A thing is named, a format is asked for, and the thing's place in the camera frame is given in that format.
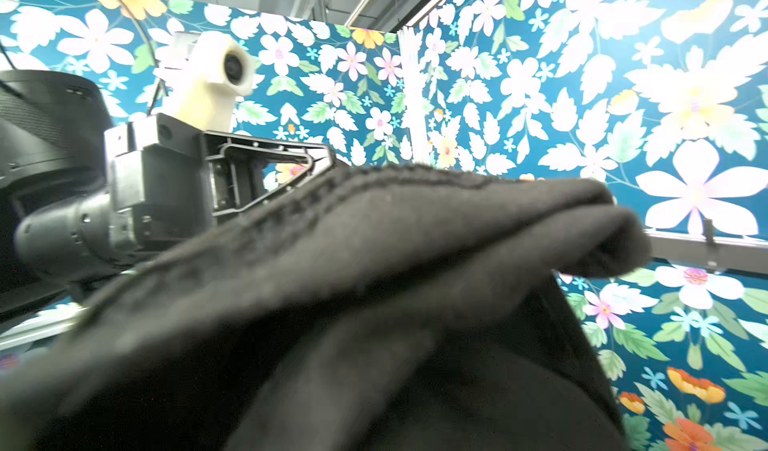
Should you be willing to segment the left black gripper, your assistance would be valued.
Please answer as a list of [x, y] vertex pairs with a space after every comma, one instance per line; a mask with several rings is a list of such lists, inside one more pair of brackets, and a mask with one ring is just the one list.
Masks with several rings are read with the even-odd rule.
[[336, 166], [322, 143], [202, 131], [156, 114], [104, 132], [110, 245], [161, 253]]

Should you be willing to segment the black cloth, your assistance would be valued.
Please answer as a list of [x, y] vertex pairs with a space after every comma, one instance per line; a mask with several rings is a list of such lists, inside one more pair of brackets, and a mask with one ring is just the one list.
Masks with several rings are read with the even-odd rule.
[[5, 450], [625, 450], [556, 272], [648, 261], [591, 179], [336, 169], [112, 281], [1, 380]]

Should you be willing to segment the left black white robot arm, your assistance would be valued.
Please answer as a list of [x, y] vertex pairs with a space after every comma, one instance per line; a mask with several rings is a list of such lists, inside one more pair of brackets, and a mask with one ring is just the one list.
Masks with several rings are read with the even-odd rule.
[[6, 70], [1, 319], [88, 295], [336, 162], [324, 144], [201, 131], [164, 114], [114, 125], [93, 82]]

